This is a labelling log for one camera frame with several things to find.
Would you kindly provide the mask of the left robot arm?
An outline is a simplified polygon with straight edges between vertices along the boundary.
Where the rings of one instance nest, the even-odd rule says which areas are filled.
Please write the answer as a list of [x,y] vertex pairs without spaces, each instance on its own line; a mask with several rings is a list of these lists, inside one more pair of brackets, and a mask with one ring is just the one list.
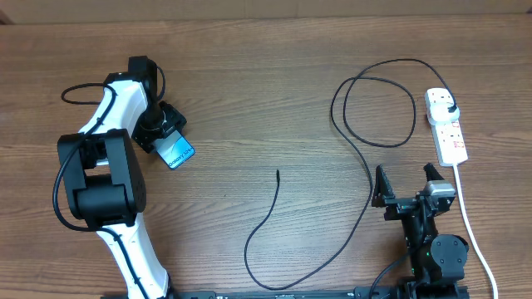
[[60,161],[52,190],[57,219],[73,231],[96,233],[126,282],[126,298],[175,298],[145,226],[146,186],[133,148],[176,169],[195,154],[182,135],[185,117],[162,100],[158,66],[111,73],[99,87],[95,114],[57,142]]

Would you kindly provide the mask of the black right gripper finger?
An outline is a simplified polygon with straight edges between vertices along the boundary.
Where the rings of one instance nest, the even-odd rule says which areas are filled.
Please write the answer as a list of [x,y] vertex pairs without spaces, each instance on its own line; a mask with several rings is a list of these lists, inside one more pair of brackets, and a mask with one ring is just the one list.
[[423,167],[423,170],[425,171],[427,181],[438,181],[444,179],[432,163],[427,163]]
[[372,206],[375,208],[384,208],[393,199],[394,192],[392,186],[382,165],[379,164],[376,167],[376,182],[372,196]]

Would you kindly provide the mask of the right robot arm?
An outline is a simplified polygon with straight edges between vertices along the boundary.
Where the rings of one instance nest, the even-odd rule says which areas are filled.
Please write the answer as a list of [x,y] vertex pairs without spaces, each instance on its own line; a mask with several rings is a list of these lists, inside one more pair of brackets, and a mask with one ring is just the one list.
[[[456,190],[429,163],[423,167],[426,184],[411,198],[399,199],[381,165],[376,167],[372,206],[384,208],[384,219],[399,220],[406,239],[406,254],[385,268],[370,286],[370,298],[450,298],[470,296],[458,281],[465,277],[468,242],[454,234],[440,234],[435,218],[450,210]],[[404,260],[411,261],[410,277],[392,287],[379,287],[382,277]]]

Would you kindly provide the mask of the Samsung Galaxy smartphone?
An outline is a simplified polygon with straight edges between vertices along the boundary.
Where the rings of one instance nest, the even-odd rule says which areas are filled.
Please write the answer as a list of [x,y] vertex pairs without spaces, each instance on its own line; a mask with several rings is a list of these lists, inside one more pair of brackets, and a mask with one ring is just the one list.
[[170,169],[177,169],[195,154],[194,147],[177,130],[164,139],[157,139],[155,149]]

